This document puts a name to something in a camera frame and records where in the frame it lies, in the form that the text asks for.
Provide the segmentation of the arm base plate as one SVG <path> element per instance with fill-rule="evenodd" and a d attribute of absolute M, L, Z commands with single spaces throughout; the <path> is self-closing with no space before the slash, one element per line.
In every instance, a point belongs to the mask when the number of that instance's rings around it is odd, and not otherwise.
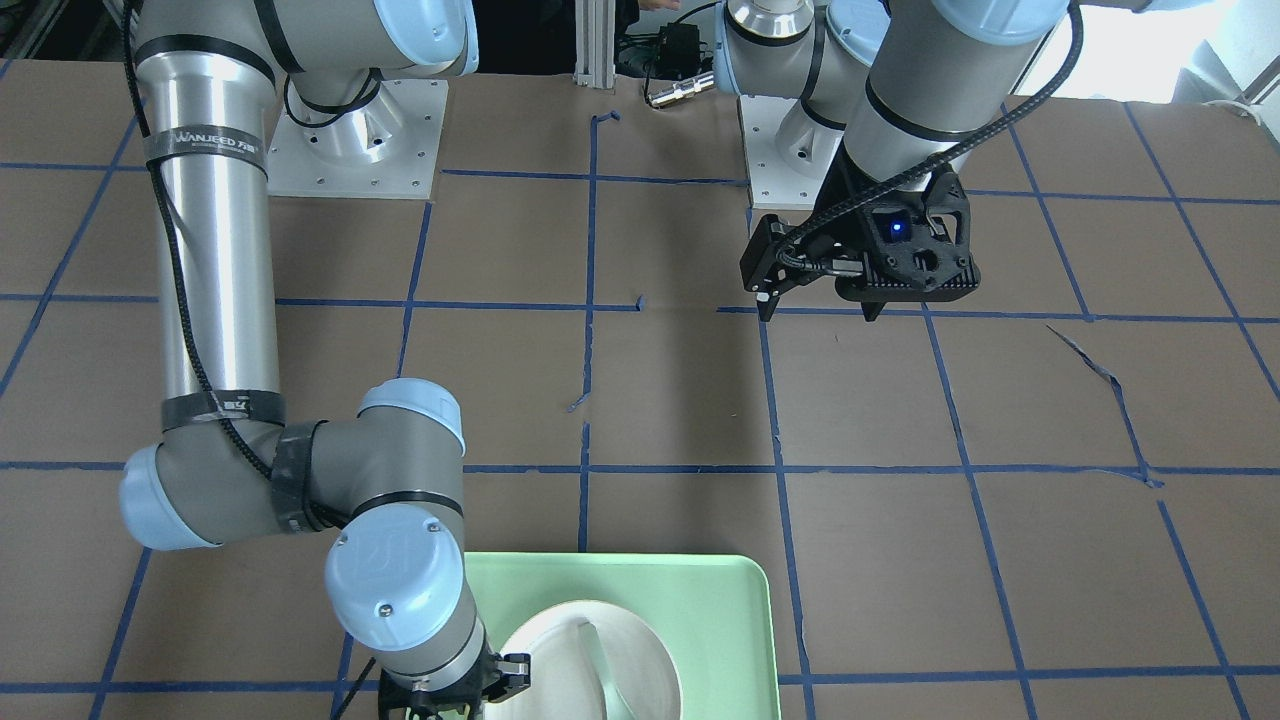
<path fill-rule="evenodd" d="M 428 201 L 448 96 L 443 79 L 389 79 L 370 104 L 334 119 L 289 88 L 268 154 L 268 192 Z"/>
<path fill-rule="evenodd" d="M 810 211 L 844 128 L 819 123 L 797 99 L 741 96 L 739 110 L 751 204 Z"/>

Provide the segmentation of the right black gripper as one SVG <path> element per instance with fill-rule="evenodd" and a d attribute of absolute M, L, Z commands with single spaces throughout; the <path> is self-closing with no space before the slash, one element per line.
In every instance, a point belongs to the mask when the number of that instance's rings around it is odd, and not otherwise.
<path fill-rule="evenodd" d="M 399 683 L 381 671 L 378 685 L 380 719 L 440 719 L 456 711 L 476 719 L 486 705 L 503 703 L 531 685 L 530 653 L 497 653 L 483 650 L 456 679 L 448 676 L 460 664 Z"/>

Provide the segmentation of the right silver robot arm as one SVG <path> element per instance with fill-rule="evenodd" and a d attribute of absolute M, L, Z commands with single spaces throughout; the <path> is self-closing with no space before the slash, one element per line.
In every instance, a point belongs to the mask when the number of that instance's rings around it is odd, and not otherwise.
<path fill-rule="evenodd" d="M 283 78 L 342 120 L 384 79 L 475 70 L 471 3 L 125 1 L 122 45 L 165 275 L 163 438 L 127 461 L 127 529 L 156 551 L 335 529 L 325 588 L 381 669 L 379 717 L 480 717 L 532 660 L 492 648 L 467 583 L 460 404 L 401 377 L 353 420 L 287 421 L 265 123 Z"/>

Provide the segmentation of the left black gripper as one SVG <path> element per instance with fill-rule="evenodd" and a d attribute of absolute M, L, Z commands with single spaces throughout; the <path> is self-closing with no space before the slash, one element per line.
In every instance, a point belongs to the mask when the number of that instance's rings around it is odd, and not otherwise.
<path fill-rule="evenodd" d="M 763 215 L 751 232 L 740 275 L 753 295 L 759 322 L 768 323 L 797 277 L 835 279 L 847 301 L 863 301 L 865 322 L 876 322 L 884 301 L 955 301 L 977 288 L 970 247 L 972 213 L 955 170 L 933 170 L 924 190 L 895 190 L 832 220 L 790 251 L 790 269 L 777 261 L 781 240 L 792 229 L 777 214 Z"/>

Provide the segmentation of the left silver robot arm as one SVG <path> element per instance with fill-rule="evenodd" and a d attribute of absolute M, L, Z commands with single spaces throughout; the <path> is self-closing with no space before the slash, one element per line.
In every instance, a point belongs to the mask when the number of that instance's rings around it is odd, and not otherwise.
<path fill-rule="evenodd" d="M 869 61 L 854 1 L 719 1 L 714 81 L 794 97 L 841 133 L 812 214 L 764 215 L 739 263 L 762 322 L 829 278 L 873 322 L 888 304 L 974 292 L 966 155 L 1030 115 L 1074 70 L 1076 1 L 876 1 L 887 28 Z"/>

